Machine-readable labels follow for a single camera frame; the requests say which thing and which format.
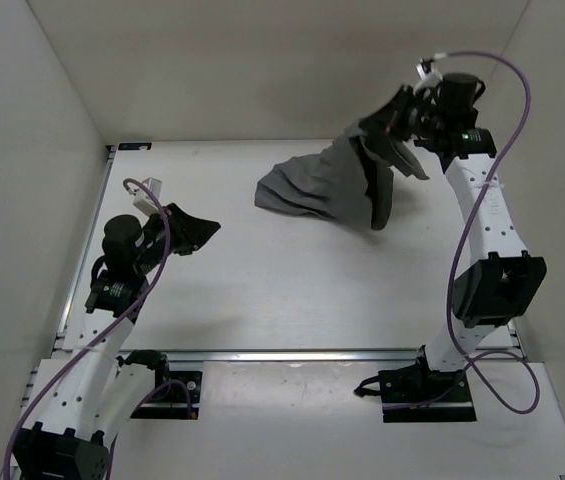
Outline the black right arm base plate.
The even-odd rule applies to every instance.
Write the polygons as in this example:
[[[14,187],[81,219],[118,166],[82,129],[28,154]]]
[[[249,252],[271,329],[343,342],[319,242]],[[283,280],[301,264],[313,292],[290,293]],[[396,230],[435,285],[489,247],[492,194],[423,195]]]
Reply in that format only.
[[[432,370],[421,347],[408,366],[379,370],[354,389],[379,397],[384,423],[469,423],[477,420],[466,373]]]

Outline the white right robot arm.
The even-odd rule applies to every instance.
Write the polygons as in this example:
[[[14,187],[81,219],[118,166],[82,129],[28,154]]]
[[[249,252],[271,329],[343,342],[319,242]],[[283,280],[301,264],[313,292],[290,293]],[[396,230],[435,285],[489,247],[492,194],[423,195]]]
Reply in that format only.
[[[371,152],[387,154],[405,176],[425,176],[408,142],[436,155],[464,222],[458,247],[470,250],[470,260],[463,273],[450,274],[446,325],[420,348],[412,365],[391,373],[410,380],[414,395],[429,401],[486,337],[525,313],[547,266],[520,238],[497,175],[493,138],[476,125],[474,104],[485,83],[467,73],[429,70],[419,76],[362,125],[372,135]]]

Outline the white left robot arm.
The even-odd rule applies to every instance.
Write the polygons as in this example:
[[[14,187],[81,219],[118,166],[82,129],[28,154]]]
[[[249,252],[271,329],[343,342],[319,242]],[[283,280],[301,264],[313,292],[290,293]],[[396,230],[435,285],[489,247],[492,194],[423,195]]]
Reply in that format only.
[[[220,229],[176,204],[146,222],[118,215],[104,226],[102,254],[91,270],[80,341],[38,397],[46,402],[12,443],[24,479],[107,479],[123,423],[173,385],[167,358],[154,350],[119,351],[132,332],[169,255],[191,255]]]

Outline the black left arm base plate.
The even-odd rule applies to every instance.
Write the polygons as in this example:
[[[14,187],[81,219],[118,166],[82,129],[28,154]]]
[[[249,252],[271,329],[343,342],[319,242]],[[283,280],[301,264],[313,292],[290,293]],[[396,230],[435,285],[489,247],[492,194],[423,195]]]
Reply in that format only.
[[[168,356],[154,350],[134,350],[119,356],[120,367],[142,365],[154,374],[154,389],[131,415],[132,419],[197,420],[202,391],[201,370],[172,370]]]

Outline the grey pleated skirt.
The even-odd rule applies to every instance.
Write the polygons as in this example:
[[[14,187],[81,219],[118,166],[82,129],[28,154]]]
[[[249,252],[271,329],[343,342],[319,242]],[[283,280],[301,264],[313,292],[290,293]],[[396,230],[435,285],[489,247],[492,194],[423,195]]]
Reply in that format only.
[[[362,138],[359,123],[354,124],[322,151],[275,164],[258,180],[254,205],[287,216],[383,230],[392,213],[399,171],[373,159]]]

